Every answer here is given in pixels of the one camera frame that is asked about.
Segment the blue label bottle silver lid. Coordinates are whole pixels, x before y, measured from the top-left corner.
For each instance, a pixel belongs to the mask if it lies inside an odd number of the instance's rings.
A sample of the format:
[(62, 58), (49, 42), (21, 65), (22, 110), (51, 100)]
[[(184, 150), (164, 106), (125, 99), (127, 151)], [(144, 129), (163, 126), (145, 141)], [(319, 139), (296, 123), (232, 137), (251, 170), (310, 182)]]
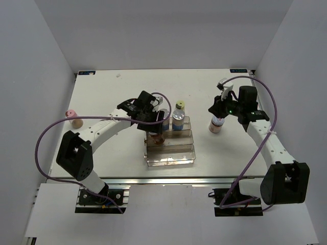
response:
[(165, 119), (165, 121), (162, 123), (162, 130), (167, 131), (170, 125), (170, 118), (169, 118), (170, 111), (168, 109), (161, 109), (160, 111), (164, 113), (163, 118)]

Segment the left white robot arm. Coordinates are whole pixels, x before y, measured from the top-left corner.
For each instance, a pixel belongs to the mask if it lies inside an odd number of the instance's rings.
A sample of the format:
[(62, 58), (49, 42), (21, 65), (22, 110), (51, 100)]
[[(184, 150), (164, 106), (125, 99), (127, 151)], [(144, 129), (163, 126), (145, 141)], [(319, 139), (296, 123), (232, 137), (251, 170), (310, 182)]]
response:
[(136, 125), (138, 130), (160, 135), (164, 112), (159, 105), (166, 100), (161, 93), (142, 91), (138, 98), (118, 104), (106, 117), (85, 130), (64, 133), (56, 162), (90, 193), (98, 204), (108, 199), (108, 185), (94, 171), (93, 154), (120, 131)]

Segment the beige bottle yellow cap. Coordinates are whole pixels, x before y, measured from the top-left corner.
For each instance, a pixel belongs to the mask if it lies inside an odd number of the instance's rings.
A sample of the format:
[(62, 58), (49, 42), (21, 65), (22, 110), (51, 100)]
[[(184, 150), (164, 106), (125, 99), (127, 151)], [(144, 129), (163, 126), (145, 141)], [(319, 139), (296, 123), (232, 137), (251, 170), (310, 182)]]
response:
[(185, 111), (185, 102), (183, 100), (178, 100), (175, 104), (175, 109)]

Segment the pink cap bottle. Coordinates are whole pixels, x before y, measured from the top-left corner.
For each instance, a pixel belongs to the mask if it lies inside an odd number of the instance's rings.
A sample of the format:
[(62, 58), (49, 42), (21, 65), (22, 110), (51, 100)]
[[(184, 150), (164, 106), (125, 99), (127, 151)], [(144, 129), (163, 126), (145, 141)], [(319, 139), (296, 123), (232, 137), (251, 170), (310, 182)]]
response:
[(69, 118), (69, 123), (73, 129), (79, 129), (83, 126), (83, 120), (78, 117), (75, 110), (69, 109), (65, 113), (66, 118)]

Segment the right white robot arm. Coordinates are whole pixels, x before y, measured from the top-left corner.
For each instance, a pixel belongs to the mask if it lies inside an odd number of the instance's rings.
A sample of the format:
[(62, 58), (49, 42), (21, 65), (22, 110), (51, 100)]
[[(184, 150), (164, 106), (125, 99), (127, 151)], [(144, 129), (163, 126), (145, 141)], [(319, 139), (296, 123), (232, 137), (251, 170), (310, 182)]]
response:
[(273, 132), (268, 115), (258, 109), (257, 89), (241, 86), (236, 100), (233, 99), (232, 86), (219, 85), (219, 89), (222, 93), (215, 97), (209, 112), (217, 118), (237, 117), (256, 143), (268, 168), (263, 178), (235, 181), (235, 187), (230, 191), (231, 199), (238, 204), (249, 197), (260, 198), (267, 205), (303, 203), (309, 182), (309, 166), (296, 161)]

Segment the dark sauce jar white lid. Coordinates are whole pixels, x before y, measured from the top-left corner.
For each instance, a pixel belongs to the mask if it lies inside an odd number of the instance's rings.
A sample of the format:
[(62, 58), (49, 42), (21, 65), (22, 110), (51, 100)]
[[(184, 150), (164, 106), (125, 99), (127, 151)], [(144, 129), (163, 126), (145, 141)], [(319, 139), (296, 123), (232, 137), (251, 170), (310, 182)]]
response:
[(162, 145), (165, 141), (163, 133), (159, 134), (159, 133), (149, 132), (149, 136), (151, 137), (155, 145)]

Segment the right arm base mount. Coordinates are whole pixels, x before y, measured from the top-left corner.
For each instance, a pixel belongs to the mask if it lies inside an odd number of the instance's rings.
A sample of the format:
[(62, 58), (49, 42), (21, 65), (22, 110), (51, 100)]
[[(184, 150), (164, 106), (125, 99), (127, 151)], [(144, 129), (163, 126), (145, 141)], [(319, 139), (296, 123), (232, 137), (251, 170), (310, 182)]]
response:
[(256, 217), (263, 216), (263, 207), (260, 199), (253, 199), (249, 195), (240, 193), (239, 186), (237, 185), (231, 194), (227, 197), (223, 206), (233, 204), (233, 206), (220, 208), (220, 203), (227, 196), (229, 189), (233, 184), (232, 181), (225, 182), (212, 182), (208, 185), (211, 190), (207, 197), (213, 201), (214, 216), (215, 217)]

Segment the tall blue label bottle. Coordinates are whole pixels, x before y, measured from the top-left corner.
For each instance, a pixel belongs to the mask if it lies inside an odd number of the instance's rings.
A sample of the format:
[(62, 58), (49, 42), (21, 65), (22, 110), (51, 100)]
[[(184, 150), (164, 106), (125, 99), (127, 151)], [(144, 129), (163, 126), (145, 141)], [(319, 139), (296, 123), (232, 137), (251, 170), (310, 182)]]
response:
[(182, 130), (184, 125), (185, 114), (183, 110), (176, 109), (172, 114), (172, 129)]

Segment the light sauce jar white lid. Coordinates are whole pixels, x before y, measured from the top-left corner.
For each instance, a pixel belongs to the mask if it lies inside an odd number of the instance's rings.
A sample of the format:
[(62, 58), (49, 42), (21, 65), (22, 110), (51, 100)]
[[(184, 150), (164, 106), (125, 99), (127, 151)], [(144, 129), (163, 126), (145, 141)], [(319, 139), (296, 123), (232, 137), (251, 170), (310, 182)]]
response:
[(213, 116), (210, 125), (208, 126), (208, 129), (212, 133), (219, 133), (224, 125), (225, 119), (224, 118), (218, 118)]

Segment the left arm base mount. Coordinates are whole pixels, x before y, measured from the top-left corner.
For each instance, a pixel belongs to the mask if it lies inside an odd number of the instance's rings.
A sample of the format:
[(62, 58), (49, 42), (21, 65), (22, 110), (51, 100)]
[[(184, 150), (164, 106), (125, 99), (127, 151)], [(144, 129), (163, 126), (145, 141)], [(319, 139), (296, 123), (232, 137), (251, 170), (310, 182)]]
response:
[(120, 208), (108, 199), (96, 197), (84, 188), (80, 188), (76, 201), (75, 213), (84, 214), (123, 214), (126, 211), (129, 200), (129, 189), (127, 185), (110, 185), (107, 196)]

